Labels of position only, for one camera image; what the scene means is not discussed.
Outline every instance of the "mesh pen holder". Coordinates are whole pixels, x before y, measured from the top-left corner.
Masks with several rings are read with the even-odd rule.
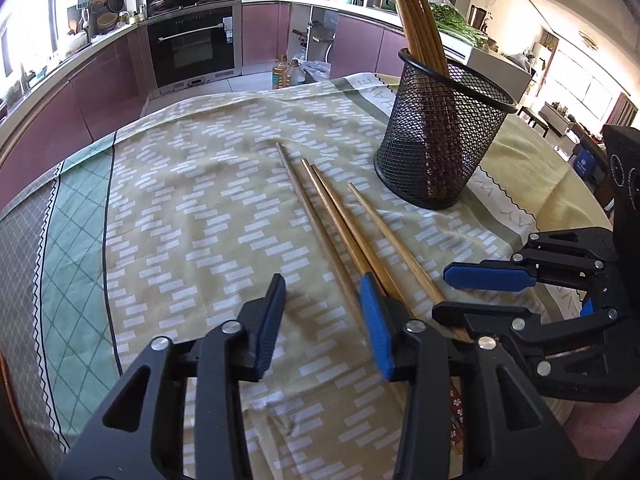
[[[480,73],[449,59],[450,78],[398,52],[404,70],[374,158],[380,180],[407,202],[444,209],[458,200],[516,103]]]

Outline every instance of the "cooking oil bottle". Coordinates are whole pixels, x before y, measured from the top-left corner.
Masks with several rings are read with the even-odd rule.
[[[289,65],[287,64],[286,54],[276,57],[276,64],[271,71],[271,87],[274,90],[289,86],[289,78],[287,77],[288,68]]]

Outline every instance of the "kitchen cabinet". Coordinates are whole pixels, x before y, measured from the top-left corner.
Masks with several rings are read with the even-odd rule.
[[[375,72],[384,28],[341,14],[331,51],[331,79],[358,72]]]
[[[382,34],[382,45],[378,54],[376,73],[400,77],[404,61],[398,57],[398,51],[406,48],[407,41],[402,34],[385,30]]]
[[[70,84],[42,109],[0,168],[0,210],[41,174],[92,142]]]
[[[279,4],[242,6],[242,66],[275,61],[282,36],[279,20]]]
[[[126,37],[102,49],[73,76],[71,85],[93,140],[140,118],[146,92],[138,87]]]

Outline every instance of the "floor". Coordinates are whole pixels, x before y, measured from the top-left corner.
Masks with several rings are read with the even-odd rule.
[[[179,92],[160,96],[148,102],[147,106],[142,110],[140,117],[148,116],[169,105],[184,101],[190,97],[201,95],[223,94],[226,92],[245,92],[248,90],[270,90],[271,89],[271,72],[261,72],[251,75],[241,75],[224,79],[222,81],[214,81],[200,86],[185,88]]]

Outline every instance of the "oven door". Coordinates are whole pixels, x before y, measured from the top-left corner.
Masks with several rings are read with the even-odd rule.
[[[233,70],[233,7],[198,10],[148,26],[158,88]]]

